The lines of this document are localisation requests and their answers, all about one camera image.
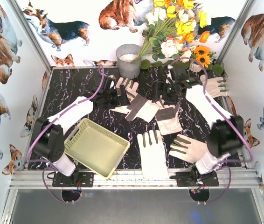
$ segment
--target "marble surface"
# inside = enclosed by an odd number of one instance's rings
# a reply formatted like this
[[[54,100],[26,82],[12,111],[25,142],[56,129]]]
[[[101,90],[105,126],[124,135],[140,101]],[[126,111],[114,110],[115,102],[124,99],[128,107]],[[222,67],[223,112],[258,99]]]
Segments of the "marble surface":
[[[149,70],[141,70],[140,75],[134,79],[139,83],[138,93],[147,99],[152,99],[153,83],[157,80],[165,80],[166,77],[165,67],[157,68],[151,67]],[[119,78],[117,68],[105,68],[107,75],[115,75]],[[54,70],[49,85],[49,90],[46,95],[44,108],[42,111],[43,117],[55,115],[60,110],[70,105],[78,96],[81,91],[94,84],[95,78],[99,77],[98,69],[95,67],[83,69],[58,69]],[[209,126],[206,124],[204,117],[200,112],[186,99],[180,98],[180,111],[179,119],[183,131],[181,134],[190,138],[205,142],[209,134]],[[147,123],[142,119],[136,118],[134,121],[127,121],[125,115],[109,110],[97,109],[85,116],[97,124],[107,128],[108,130],[118,134],[119,136],[129,140],[131,146],[125,154],[123,160],[120,162],[118,169],[140,169],[141,159],[139,154],[139,147],[137,144],[137,134],[148,132],[149,130],[158,129],[155,118]],[[65,138],[74,129],[73,126],[65,135]],[[187,168],[191,164],[172,157],[168,154],[170,144],[178,133],[163,136],[164,146],[167,157],[168,168]],[[32,153],[32,159],[38,158],[35,153]],[[83,165],[79,164],[80,169],[86,169]],[[229,164],[229,166],[241,166],[241,164]],[[43,169],[46,164],[30,163],[28,169]]]

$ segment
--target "yellow plastic basket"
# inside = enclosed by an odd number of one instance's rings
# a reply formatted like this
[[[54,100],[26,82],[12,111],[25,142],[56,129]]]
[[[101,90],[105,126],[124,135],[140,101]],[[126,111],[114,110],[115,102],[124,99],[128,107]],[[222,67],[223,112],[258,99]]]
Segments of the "yellow plastic basket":
[[[95,122],[84,118],[65,140],[65,153],[108,179],[130,142]]]

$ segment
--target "work glove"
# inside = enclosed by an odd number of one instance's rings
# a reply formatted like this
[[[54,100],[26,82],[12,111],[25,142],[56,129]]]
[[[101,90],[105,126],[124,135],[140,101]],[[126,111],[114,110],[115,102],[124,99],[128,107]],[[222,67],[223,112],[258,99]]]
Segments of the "work glove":
[[[133,91],[137,91],[138,89],[138,83],[135,83],[133,82],[133,80],[129,79],[129,78],[119,78],[117,84],[115,85],[116,88],[119,89],[120,85],[124,85],[125,86],[125,89],[132,89]],[[129,96],[127,94],[127,97],[129,99],[129,102],[131,102],[133,99],[131,96]],[[115,111],[115,112],[119,112],[119,113],[124,113],[124,114],[127,114],[130,112],[130,110],[127,109],[127,106],[119,106],[119,107],[116,107],[114,109],[111,109],[111,111]]]
[[[207,144],[201,141],[178,134],[170,145],[169,154],[181,160],[195,163],[199,161],[208,150]]]
[[[183,129],[179,121],[179,110],[180,110],[179,104],[176,106],[164,105],[164,100],[162,99],[157,101],[156,104],[160,107],[155,117],[161,135],[181,132]]]
[[[206,75],[202,75],[200,79],[202,84],[204,85],[206,82]],[[223,77],[209,78],[206,86],[206,91],[213,98],[219,96],[226,97],[228,95]]]
[[[206,96],[210,99],[211,103],[228,119],[231,114],[224,110],[207,92]],[[186,99],[191,102],[196,109],[202,114],[206,119],[210,128],[212,124],[217,120],[224,120],[224,118],[213,108],[213,106],[208,102],[203,94],[203,86],[195,85],[192,88],[187,89]]]
[[[49,122],[53,121],[55,118],[58,118],[55,125],[61,125],[63,128],[63,134],[65,133],[83,116],[89,114],[93,111],[94,104],[93,102],[87,100],[78,104],[79,101],[86,99],[86,97],[77,97],[77,99],[71,104],[75,105],[69,111],[67,111],[64,115],[60,117],[60,115],[67,109],[63,109],[56,115],[53,115],[48,118]]]
[[[165,148],[159,130],[137,135],[142,175],[145,179],[167,179]]]
[[[126,120],[133,121],[135,118],[141,118],[146,122],[150,122],[160,107],[157,104],[152,103],[151,100],[139,95],[133,89],[126,89],[126,93],[129,100],[131,100],[131,105],[127,106],[127,109],[130,110],[130,112],[125,116]]]

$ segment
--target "gray cup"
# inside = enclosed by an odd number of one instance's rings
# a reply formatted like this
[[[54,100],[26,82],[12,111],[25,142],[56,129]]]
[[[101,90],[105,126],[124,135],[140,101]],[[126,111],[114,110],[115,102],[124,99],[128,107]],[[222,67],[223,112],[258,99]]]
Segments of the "gray cup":
[[[126,54],[138,55],[141,51],[141,46],[136,44],[124,44],[119,46],[115,52],[118,58],[118,70],[123,78],[136,78],[140,74],[141,58],[133,62],[124,62],[120,59],[121,56]]]

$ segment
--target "gray floor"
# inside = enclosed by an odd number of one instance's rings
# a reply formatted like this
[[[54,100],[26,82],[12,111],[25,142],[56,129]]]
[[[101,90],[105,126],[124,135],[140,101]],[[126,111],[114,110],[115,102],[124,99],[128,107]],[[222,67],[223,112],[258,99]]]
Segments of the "gray floor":
[[[60,195],[60,190],[53,190]],[[46,190],[19,190],[14,224],[258,224],[250,189],[230,189],[216,203],[197,205],[188,190],[84,190],[75,205]],[[210,200],[223,190],[211,190]]]

